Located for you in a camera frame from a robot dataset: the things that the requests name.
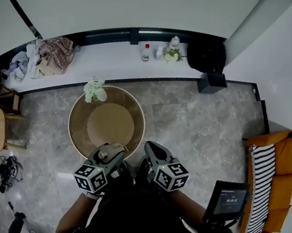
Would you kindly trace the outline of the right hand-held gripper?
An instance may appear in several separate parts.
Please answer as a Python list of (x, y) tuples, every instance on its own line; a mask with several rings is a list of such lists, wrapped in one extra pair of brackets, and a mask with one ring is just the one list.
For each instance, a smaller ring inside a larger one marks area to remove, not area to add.
[(178, 158), (164, 146), (153, 141), (144, 145), (146, 160), (149, 164), (148, 180), (165, 192), (179, 190), (186, 184), (189, 172)]

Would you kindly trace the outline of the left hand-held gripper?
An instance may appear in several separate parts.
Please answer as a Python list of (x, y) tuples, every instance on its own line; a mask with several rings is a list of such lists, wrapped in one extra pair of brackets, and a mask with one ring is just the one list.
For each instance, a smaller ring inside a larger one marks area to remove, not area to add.
[(77, 186), (83, 192), (98, 194), (108, 184), (112, 174), (125, 158), (123, 145), (104, 144), (96, 148), (84, 163), (73, 173)]

